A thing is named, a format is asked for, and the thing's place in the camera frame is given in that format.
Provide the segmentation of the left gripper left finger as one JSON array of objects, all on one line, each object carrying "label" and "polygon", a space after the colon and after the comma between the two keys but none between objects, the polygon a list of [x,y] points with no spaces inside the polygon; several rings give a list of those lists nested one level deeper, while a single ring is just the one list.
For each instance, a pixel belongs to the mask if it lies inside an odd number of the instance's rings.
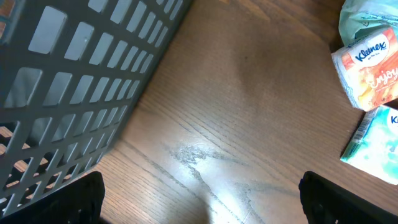
[{"label": "left gripper left finger", "polygon": [[1,219],[4,224],[98,224],[105,196],[103,176],[92,172]]}]

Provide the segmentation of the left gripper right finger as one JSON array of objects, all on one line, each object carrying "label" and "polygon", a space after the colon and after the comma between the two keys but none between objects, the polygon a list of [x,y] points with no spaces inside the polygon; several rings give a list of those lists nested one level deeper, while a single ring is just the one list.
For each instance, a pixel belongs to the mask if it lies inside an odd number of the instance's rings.
[{"label": "left gripper right finger", "polygon": [[298,188],[303,212],[309,223],[397,223],[397,215],[312,171],[304,173]]}]

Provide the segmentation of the teal Kleenex tissue pack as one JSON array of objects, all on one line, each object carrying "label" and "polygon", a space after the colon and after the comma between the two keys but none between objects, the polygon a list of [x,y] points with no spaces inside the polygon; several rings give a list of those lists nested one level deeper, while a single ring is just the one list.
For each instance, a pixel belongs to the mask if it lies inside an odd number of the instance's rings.
[{"label": "teal Kleenex tissue pack", "polygon": [[397,110],[368,111],[340,160],[389,184],[397,184]]}]

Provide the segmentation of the orange tissue pack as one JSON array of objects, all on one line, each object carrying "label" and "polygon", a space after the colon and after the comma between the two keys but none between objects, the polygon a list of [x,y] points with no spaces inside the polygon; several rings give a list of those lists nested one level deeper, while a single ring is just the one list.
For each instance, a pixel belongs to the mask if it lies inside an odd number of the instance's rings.
[{"label": "orange tissue pack", "polygon": [[397,99],[397,36],[375,30],[331,55],[352,106],[370,111]]}]

